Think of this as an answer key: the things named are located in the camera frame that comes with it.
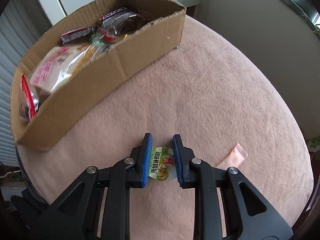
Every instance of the green snack package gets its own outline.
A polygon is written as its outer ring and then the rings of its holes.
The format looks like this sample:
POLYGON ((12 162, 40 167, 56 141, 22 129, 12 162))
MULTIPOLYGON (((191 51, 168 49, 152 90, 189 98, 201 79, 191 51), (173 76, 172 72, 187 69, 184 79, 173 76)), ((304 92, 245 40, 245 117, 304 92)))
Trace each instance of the green snack package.
POLYGON ((167 147, 152 149, 149 177, 156 180, 170 180, 177 177, 172 149, 167 147))

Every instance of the pink candy wrapper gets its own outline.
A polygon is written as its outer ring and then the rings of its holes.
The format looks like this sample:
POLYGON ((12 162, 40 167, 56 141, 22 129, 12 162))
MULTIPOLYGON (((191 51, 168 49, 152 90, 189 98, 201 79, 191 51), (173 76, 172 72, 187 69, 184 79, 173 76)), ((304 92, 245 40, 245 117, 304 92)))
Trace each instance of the pink candy wrapper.
POLYGON ((240 164, 248 157, 248 154, 245 150, 241 147, 240 144, 233 148, 233 150, 228 154, 228 156, 218 164, 217 168, 226 170, 229 167, 236 167, 238 168, 240 164))

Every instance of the metal screw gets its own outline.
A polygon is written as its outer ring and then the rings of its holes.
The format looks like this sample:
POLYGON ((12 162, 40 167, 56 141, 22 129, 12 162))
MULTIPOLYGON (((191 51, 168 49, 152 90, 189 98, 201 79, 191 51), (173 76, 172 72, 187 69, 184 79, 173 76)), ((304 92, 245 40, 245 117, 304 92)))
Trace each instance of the metal screw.
POLYGON ((124 162, 125 162, 125 164, 132 164, 132 163, 134 163, 134 159, 132 159, 132 158, 125 158, 125 159, 124 159, 124 162))
POLYGON ((193 158, 191 161, 194 164, 200 164, 201 163, 201 159, 199 159, 199 158, 193 158))
POLYGON ((230 167, 230 168, 229 168, 229 172, 230 172, 231 174, 237 174, 237 173, 238 173, 238 169, 235 168, 235 167, 230 167))
POLYGON ((97 168, 95 166, 90 166, 87 168, 87 173, 95 173, 97 171, 97 168))

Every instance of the beige cloth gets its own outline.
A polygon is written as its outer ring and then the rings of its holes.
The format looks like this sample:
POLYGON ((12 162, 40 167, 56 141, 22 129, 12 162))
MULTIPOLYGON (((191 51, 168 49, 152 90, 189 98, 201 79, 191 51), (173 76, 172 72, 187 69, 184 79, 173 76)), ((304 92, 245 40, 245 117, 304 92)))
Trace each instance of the beige cloth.
MULTIPOLYGON (((153 134, 154 147, 170 147, 179 133, 212 166, 240 143, 248 153, 240 170, 289 225, 311 194, 309 154, 289 108, 238 49, 190 17, 178 49, 113 91, 52 150, 19 151, 51 203, 86 167, 127 157, 145 132, 153 134)), ((192 239, 194 191, 176 180, 149 179, 145 189, 131 190, 130 216, 133 240, 192 239)))

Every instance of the cardboard box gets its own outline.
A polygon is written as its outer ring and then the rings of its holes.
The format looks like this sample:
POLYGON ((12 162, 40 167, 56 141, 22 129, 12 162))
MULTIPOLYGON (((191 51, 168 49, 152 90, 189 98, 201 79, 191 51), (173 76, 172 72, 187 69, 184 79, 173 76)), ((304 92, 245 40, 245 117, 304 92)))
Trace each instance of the cardboard box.
POLYGON ((169 0, 96 0, 62 19, 48 30, 23 56, 11 85, 11 125, 17 144, 40 150, 53 147, 93 106, 181 41, 186 8, 169 0), (84 26, 120 7, 136 8, 154 21, 130 38, 114 45, 108 53, 58 88, 42 104, 27 125, 18 112, 18 93, 22 74, 29 75, 41 59, 57 45, 62 33, 84 26))

